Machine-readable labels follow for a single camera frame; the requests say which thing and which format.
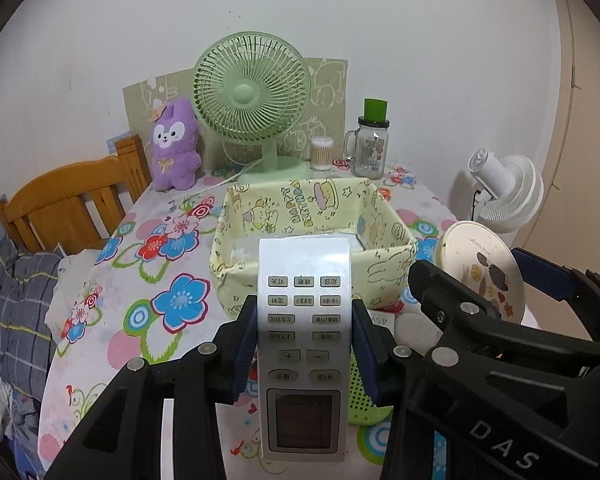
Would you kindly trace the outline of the round beige compact mirror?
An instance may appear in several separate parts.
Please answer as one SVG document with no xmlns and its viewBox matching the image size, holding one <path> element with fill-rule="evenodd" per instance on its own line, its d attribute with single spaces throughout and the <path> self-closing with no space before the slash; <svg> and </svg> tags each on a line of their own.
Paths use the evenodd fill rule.
<svg viewBox="0 0 600 480">
<path fill-rule="evenodd" d="M 490 302 L 504 321 L 521 323 L 526 294 L 519 266 L 504 240 L 486 226 L 452 224 L 438 243 L 434 264 Z"/>
</svg>

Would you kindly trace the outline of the green panda speaker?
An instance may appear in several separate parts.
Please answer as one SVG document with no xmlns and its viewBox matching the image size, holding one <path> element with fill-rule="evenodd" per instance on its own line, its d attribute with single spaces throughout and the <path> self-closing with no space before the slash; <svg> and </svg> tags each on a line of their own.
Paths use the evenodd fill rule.
<svg viewBox="0 0 600 480">
<path fill-rule="evenodd" d="M 380 408 L 365 392 L 358 362 L 354 354 L 350 359 L 348 422 L 355 426 L 374 426 L 392 412 L 391 406 Z"/>
</svg>

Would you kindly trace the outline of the white remote control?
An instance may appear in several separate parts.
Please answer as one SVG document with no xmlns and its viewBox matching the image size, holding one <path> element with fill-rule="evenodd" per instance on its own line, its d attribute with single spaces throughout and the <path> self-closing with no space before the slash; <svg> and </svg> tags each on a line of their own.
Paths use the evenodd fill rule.
<svg viewBox="0 0 600 480">
<path fill-rule="evenodd" d="M 264 238 L 257 292 L 262 456 L 341 462 L 352 332 L 349 240 Z"/>
</svg>

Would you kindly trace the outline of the white 45W charger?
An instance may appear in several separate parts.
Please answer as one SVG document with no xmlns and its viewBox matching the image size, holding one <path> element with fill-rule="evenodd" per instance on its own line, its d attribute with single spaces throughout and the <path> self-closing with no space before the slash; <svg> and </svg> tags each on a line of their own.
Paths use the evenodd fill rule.
<svg viewBox="0 0 600 480">
<path fill-rule="evenodd" d="M 385 327 L 390 333 L 394 334 L 394 326 L 396 326 L 396 315 L 394 313 L 381 310 L 369 310 L 368 313 L 375 325 Z"/>
</svg>

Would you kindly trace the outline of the white earbuds case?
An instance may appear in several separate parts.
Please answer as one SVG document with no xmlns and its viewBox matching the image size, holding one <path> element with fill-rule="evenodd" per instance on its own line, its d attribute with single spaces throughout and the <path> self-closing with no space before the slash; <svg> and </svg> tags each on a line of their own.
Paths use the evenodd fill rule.
<svg viewBox="0 0 600 480">
<path fill-rule="evenodd" d="M 394 339 L 397 344 L 410 347 L 424 356 L 434 348 L 442 336 L 442 331 L 426 318 L 417 313 L 403 313 L 394 323 Z"/>
</svg>

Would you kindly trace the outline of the yellow cartoon storage box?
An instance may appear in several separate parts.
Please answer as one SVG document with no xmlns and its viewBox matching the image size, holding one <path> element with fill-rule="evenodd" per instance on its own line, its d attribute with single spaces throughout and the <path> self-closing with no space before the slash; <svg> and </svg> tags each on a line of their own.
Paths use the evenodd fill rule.
<svg viewBox="0 0 600 480">
<path fill-rule="evenodd" d="M 257 287 L 257 249 L 265 237 L 353 235 L 352 292 L 370 309 L 393 306 L 416 260 L 417 242 L 371 180 L 287 180 L 229 188 L 213 235 L 211 279 L 231 320 Z"/>
</svg>

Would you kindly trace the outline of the clear plastic bag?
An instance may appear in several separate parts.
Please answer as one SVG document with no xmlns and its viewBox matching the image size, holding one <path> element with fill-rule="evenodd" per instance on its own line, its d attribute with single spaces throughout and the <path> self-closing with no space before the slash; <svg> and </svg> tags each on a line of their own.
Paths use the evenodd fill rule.
<svg viewBox="0 0 600 480">
<path fill-rule="evenodd" d="M 260 240 L 257 237 L 238 237 L 230 241 L 230 264 L 245 266 L 259 261 Z"/>
</svg>

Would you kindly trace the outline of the white standing fan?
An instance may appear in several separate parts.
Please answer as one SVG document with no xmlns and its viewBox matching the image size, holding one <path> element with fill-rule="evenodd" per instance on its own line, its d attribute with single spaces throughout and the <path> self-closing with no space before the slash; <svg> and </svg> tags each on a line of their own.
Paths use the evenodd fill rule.
<svg viewBox="0 0 600 480">
<path fill-rule="evenodd" d="M 519 231 L 539 211 L 544 197 L 542 176 L 530 158 L 497 158 L 480 148 L 468 160 L 468 171 L 478 183 L 471 220 L 498 234 Z"/>
</svg>

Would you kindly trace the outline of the floral tablecloth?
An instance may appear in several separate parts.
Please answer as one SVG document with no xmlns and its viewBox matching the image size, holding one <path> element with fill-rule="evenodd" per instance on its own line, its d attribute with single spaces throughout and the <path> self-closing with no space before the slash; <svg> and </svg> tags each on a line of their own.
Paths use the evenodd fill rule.
<svg viewBox="0 0 600 480">
<path fill-rule="evenodd" d="M 313 179 L 325 178 L 353 177 L 338 160 Z M 455 221 L 452 212 L 403 167 L 392 166 L 372 182 L 415 237 L 416 260 L 434 261 Z M 145 192 L 82 273 L 70 312 L 56 325 L 57 350 L 43 396 L 46 426 L 38 433 L 44 466 L 130 359 L 177 359 L 230 320 L 215 293 L 210 255 L 225 194 L 235 185 L 212 174 L 185 192 Z M 370 310 L 396 318 L 422 314 L 407 281 L 396 304 Z"/>
</svg>

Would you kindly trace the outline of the glass jar mug green lid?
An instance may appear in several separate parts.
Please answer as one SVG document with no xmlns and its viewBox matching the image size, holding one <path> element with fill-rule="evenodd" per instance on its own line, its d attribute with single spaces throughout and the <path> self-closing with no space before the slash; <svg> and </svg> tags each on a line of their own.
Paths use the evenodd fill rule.
<svg viewBox="0 0 600 480">
<path fill-rule="evenodd" d="M 380 179 L 385 172 L 389 143 L 388 102 L 365 99 L 358 128 L 344 135 L 343 158 L 355 177 Z"/>
</svg>

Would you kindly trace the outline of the cotton swab container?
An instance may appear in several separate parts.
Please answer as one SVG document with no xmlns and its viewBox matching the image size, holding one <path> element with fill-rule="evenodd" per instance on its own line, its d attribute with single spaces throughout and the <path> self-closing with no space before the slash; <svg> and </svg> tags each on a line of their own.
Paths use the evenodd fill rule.
<svg viewBox="0 0 600 480">
<path fill-rule="evenodd" d="M 330 136 L 314 136 L 311 139 L 310 165 L 313 170 L 327 171 L 332 166 L 334 139 Z"/>
</svg>

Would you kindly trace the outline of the purple plush toy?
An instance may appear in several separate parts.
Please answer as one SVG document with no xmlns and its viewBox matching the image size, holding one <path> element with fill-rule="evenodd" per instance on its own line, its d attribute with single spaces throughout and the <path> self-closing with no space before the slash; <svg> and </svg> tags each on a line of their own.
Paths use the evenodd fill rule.
<svg viewBox="0 0 600 480">
<path fill-rule="evenodd" d="M 185 191 L 195 185 L 201 167 L 198 136 L 199 124 L 189 98 L 166 102 L 156 113 L 150 161 L 156 191 Z"/>
</svg>

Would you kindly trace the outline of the wooden bed headboard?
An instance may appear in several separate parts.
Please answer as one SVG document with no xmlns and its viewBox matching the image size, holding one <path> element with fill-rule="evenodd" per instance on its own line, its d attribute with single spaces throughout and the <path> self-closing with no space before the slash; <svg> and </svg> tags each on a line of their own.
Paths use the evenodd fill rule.
<svg viewBox="0 0 600 480">
<path fill-rule="evenodd" d="M 13 198 L 0 199 L 8 235 L 29 252 L 61 246 L 69 254 L 100 249 L 125 216 L 120 194 L 135 203 L 151 184 L 143 143 L 127 136 L 102 159 L 75 162 L 42 174 Z"/>
</svg>

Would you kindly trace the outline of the grey plaid bedding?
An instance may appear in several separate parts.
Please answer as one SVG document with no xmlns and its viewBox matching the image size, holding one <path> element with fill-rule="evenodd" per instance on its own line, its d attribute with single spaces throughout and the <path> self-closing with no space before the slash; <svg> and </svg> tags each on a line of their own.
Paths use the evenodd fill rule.
<svg viewBox="0 0 600 480">
<path fill-rule="evenodd" d="M 45 323 L 58 282 L 57 252 L 28 252 L 0 241 L 0 377 L 32 403 L 42 428 L 43 396 L 56 344 Z"/>
</svg>

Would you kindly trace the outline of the green desk fan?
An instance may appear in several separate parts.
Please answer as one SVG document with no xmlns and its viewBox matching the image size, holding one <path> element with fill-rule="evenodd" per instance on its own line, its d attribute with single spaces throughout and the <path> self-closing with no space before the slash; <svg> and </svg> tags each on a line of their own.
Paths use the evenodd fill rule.
<svg viewBox="0 0 600 480">
<path fill-rule="evenodd" d="M 241 185 L 304 180 L 304 160 L 277 151 L 306 111 L 311 78 L 304 58 L 287 41 L 265 32 L 235 32 L 201 55 L 194 68 L 192 102 L 197 118 L 225 141 L 257 145 L 261 157 L 237 177 Z"/>
</svg>

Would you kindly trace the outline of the cartoon wall paper sheet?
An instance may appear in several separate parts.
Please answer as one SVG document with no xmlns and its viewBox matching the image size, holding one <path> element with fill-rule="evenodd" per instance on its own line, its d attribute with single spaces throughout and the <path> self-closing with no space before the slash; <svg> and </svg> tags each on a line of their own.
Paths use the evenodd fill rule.
<svg viewBox="0 0 600 480">
<path fill-rule="evenodd" d="M 300 122 L 277 139 L 277 151 L 284 156 L 303 160 L 310 158 L 311 139 L 329 136 L 334 140 L 332 152 L 342 154 L 346 125 L 346 90 L 348 62 L 334 58 L 307 58 L 311 79 L 311 95 Z M 147 158 L 151 158 L 150 134 L 155 114 L 170 101 L 192 94 L 193 70 L 151 77 L 122 90 L 130 133 L 139 136 Z M 251 162 L 261 155 L 258 146 L 247 146 L 223 140 L 202 127 L 197 146 L 204 170 L 220 169 L 234 162 Z"/>
</svg>

